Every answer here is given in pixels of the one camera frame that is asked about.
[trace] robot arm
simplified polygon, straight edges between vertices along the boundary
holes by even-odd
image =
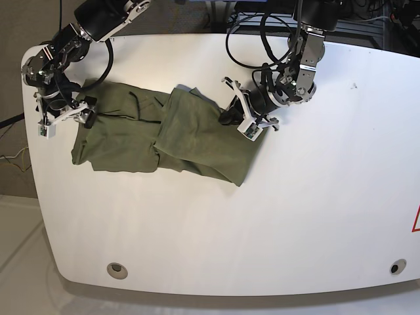
[[[86,0],[74,12],[77,23],[60,30],[47,46],[24,64],[24,83],[37,87],[35,97],[41,118],[40,135],[53,137],[55,125],[71,117],[88,128],[92,126],[96,117],[96,100],[86,98],[78,102],[72,98],[72,92],[87,91],[105,79],[114,60],[109,38],[142,14],[151,2],[152,0]],[[93,41],[106,43],[110,61],[98,82],[82,88],[70,82],[64,71],[71,62],[79,62],[86,56]],[[54,116],[54,120],[48,118],[47,112]]]
[[[72,93],[88,91],[106,78],[114,58],[109,38],[143,13],[151,1],[86,0],[74,12],[77,23],[60,30],[47,46],[25,63],[22,68],[24,82],[38,89],[35,97],[41,118],[40,135],[47,138],[54,136],[55,125],[70,117],[85,124],[86,128],[92,127],[96,117],[96,100],[87,97],[78,102],[72,98]],[[268,45],[263,26],[269,14],[264,15],[261,38],[276,69],[268,64],[248,67],[261,72],[259,85],[253,77],[256,87],[252,91],[242,89],[237,81],[225,78],[223,81],[233,90],[235,98],[221,115],[220,123],[239,125],[238,131],[254,141],[263,128],[279,129],[279,121],[269,117],[274,110],[307,102],[312,98],[316,91],[316,65],[325,50],[324,33],[335,29],[340,1],[297,0],[293,16],[297,20],[297,31],[289,38],[288,55],[284,63],[276,59]],[[86,56],[93,41],[106,43],[110,61],[96,83],[80,87],[70,82],[64,71],[71,62],[79,62]],[[50,121],[47,112],[55,119]]]
[[[259,70],[261,82],[255,89],[248,91],[239,85],[234,90],[235,99],[223,113],[220,122],[228,125],[234,121],[238,124],[235,116],[243,112],[241,108],[244,102],[241,99],[244,97],[240,97],[240,93],[244,94],[249,97],[249,102],[245,103],[249,110],[244,111],[238,131],[254,141],[265,127],[273,126],[276,131],[279,130],[278,124],[274,123],[278,123],[278,120],[270,118],[270,113],[291,104],[308,102],[316,91],[314,77],[317,63],[325,52],[324,34],[335,30],[340,5],[341,0],[297,0],[293,18],[298,21],[298,25],[301,23],[301,29],[298,27],[297,33],[291,34],[288,41],[290,53],[284,63],[278,62],[266,40],[264,25],[269,14],[265,14],[261,20],[261,39],[267,55],[277,66],[262,65]],[[251,113],[251,117],[245,116],[247,112]]]

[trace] white table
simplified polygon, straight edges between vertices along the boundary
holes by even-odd
[[[271,38],[279,56],[285,39]],[[250,82],[223,35],[113,39],[108,77],[170,93],[198,87],[221,106],[221,78]],[[267,61],[259,37],[235,35],[237,59]],[[30,49],[23,61],[39,47]],[[104,44],[67,71],[98,77]],[[37,136],[34,88],[23,86],[26,129],[45,226],[58,269],[73,282],[189,295],[287,295],[356,289],[420,278],[420,60],[326,43],[318,90],[279,110],[246,182],[192,173],[94,172],[72,165],[77,123]],[[403,273],[390,274],[398,259]],[[106,267],[120,263],[128,277]]]

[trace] folded fabric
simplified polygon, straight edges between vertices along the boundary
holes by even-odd
[[[196,89],[169,95],[103,82],[87,95],[98,99],[98,116],[92,129],[79,126],[72,156],[73,164],[90,161],[95,171],[162,167],[240,186],[266,132],[252,142],[221,125],[221,110]]]

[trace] green towel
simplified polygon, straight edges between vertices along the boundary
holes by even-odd
[[[79,126],[72,156],[73,164],[90,161],[95,171],[162,167],[240,186],[266,133],[252,142],[236,126],[221,125],[221,111],[196,89],[168,95],[104,82],[87,95],[98,99],[98,117],[92,129]]]

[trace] red sign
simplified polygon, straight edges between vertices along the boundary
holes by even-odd
[[[414,221],[414,226],[413,226],[412,232],[418,232],[418,231],[420,231],[419,215],[420,215],[420,207],[419,207],[419,210],[417,212],[417,216],[415,217],[415,221]]]

